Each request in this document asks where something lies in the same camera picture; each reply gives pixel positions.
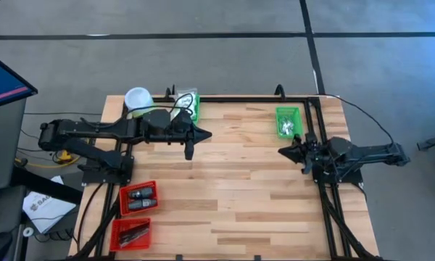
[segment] wooden table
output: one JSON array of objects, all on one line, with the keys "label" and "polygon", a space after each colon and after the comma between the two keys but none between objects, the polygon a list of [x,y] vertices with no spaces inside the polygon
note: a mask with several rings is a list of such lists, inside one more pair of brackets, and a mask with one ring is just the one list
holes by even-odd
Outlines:
[{"label": "wooden table", "polygon": [[[119,118],[123,99],[107,97],[103,122]],[[328,137],[349,138],[340,101],[320,100]],[[129,217],[152,219],[150,249],[118,252],[116,258],[173,260],[183,254],[186,260],[252,260],[260,254],[264,260],[329,260],[318,187],[311,175],[301,173],[300,164],[277,152],[291,143],[276,135],[279,106],[299,107],[307,132],[301,104],[202,103],[198,126],[211,131],[212,138],[195,146],[192,161],[184,159],[183,146],[178,144],[135,146],[131,184],[155,180],[159,207]],[[312,115],[317,128],[314,108]],[[96,145],[113,149],[115,143],[99,139]],[[96,187],[85,188],[81,210]],[[106,187],[88,208],[81,246],[99,225]],[[348,184],[341,184],[339,190],[347,225],[369,252],[378,254],[365,197]],[[333,228],[341,254],[339,231],[336,225]],[[109,251],[110,234],[108,227],[104,254]],[[73,242],[70,254],[75,253]]]}]

